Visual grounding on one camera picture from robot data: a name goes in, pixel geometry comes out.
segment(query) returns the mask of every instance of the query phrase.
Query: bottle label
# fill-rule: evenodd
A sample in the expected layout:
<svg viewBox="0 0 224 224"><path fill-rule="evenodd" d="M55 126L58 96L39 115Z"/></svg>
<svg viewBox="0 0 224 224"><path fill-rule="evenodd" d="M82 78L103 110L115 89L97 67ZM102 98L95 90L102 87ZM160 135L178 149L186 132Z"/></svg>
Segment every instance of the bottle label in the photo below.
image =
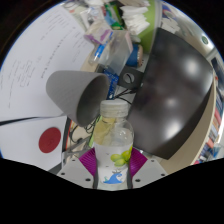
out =
<svg viewBox="0 0 224 224"><path fill-rule="evenodd" d="M105 48L106 44L104 45L100 45L97 50L96 50L96 53L95 53L95 56L100 58L101 57L101 54L103 53L103 50Z"/></svg>
<svg viewBox="0 0 224 224"><path fill-rule="evenodd" d="M103 53L103 50L104 50L104 48L106 47L107 43L108 43L108 41L106 41L105 44L101 44L101 45L99 45L99 47L97 48L97 50L96 50L96 52L95 52L95 57L98 57L98 58L101 57L101 55L102 55L102 53Z"/></svg>
<svg viewBox="0 0 224 224"><path fill-rule="evenodd" d="M127 179L132 144L114 147L94 143L99 180L104 184L121 184Z"/></svg>

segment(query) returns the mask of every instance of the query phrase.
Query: red circle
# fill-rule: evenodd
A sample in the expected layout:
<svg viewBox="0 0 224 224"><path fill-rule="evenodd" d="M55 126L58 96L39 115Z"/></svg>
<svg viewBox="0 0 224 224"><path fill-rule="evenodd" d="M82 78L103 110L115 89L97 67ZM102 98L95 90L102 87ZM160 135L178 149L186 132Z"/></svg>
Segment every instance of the red circle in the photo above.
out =
<svg viewBox="0 0 224 224"><path fill-rule="evenodd" d="M47 129L39 139L39 148L43 153L54 151L61 140L61 132L57 128Z"/></svg>

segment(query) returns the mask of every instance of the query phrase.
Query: blue label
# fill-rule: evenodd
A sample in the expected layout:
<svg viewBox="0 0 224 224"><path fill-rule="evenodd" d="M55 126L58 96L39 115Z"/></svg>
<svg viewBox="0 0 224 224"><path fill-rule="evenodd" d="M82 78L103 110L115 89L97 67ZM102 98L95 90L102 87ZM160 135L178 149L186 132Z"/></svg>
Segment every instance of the blue label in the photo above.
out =
<svg viewBox="0 0 224 224"><path fill-rule="evenodd" d="M107 41L105 44L100 45L100 46L97 48L97 50L96 50L96 52L95 52L95 57L98 57L98 58L101 57L101 55L102 55L102 53L103 53L103 50L104 50L104 48L106 47L107 43L108 43L108 41Z"/></svg>
<svg viewBox="0 0 224 224"><path fill-rule="evenodd" d="M109 87L109 91L107 95L107 100L112 100L114 98L119 77L118 75L111 73L109 69L105 69L104 74L107 75L110 81L110 87Z"/></svg>
<svg viewBox="0 0 224 224"><path fill-rule="evenodd" d="M100 58L101 54L103 53L103 50L105 48L106 44L104 45L100 45L97 50L96 50L96 53L95 53L95 56Z"/></svg>

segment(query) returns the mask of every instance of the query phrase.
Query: plastic bottle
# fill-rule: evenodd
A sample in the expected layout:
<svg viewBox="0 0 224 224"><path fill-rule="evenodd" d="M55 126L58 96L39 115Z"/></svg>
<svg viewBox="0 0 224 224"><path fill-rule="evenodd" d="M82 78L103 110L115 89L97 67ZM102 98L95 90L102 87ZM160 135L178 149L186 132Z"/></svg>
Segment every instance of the plastic bottle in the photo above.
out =
<svg viewBox="0 0 224 224"><path fill-rule="evenodd" d="M104 100L100 105L102 120L93 138L98 164L98 189L127 189L127 171L133 145L133 128L126 120L128 104L123 100Z"/></svg>
<svg viewBox="0 0 224 224"><path fill-rule="evenodd" d="M102 64L105 65L107 60L109 59L110 54L110 47L111 43L113 41L113 32L111 32L111 35L109 37L109 40L105 44L96 44L90 58L89 63L90 64Z"/></svg>

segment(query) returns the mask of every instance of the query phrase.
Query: monitor screen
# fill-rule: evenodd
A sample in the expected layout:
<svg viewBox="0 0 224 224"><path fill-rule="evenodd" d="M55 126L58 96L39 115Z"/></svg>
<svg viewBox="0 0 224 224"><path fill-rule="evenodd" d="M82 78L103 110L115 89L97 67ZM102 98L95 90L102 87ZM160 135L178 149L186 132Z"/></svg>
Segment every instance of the monitor screen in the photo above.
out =
<svg viewBox="0 0 224 224"><path fill-rule="evenodd" d="M212 81L212 67L197 50L158 28L128 116L134 147L163 159L174 155L197 126Z"/></svg>

